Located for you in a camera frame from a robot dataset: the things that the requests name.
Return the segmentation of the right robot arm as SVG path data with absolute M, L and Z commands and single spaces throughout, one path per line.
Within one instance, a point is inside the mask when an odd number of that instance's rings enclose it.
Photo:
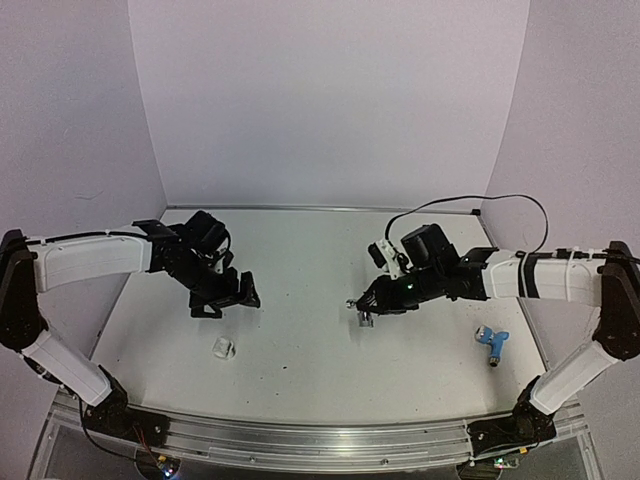
M 565 358 L 531 380 L 507 415 L 470 423 L 475 455 L 533 446 L 556 435 L 556 412 L 612 366 L 639 355 L 639 259 L 623 241 L 603 249 L 460 254 L 437 224 L 368 248 L 381 275 L 351 301 L 361 319 L 401 315 L 437 299 L 516 300 L 537 313 L 580 313 L 593 331 Z

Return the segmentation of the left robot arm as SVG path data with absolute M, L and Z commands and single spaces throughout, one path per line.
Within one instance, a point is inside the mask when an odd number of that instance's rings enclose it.
M 194 319 L 259 308 L 253 276 L 233 267 L 231 245 L 225 224 L 205 211 L 183 223 L 138 220 L 57 236 L 9 230 L 1 239 L 1 345 L 79 400 L 84 429 L 159 446 L 168 417 L 132 406 L 116 376 L 91 355 L 131 275 L 176 281 Z

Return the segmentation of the white pipe elbow fitting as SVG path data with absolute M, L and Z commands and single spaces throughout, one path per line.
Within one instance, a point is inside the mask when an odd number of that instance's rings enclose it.
M 218 337 L 212 346 L 212 353 L 217 359 L 230 360 L 236 355 L 235 343 L 230 338 Z

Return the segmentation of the chrome water faucet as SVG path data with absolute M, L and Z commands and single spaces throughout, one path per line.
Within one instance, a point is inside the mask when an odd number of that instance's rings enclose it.
M 360 310 L 356 305 L 355 299 L 347 299 L 345 306 L 348 310 L 353 311 L 356 314 L 358 326 L 360 328 L 373 328 L 374 319 L 370 312 Z

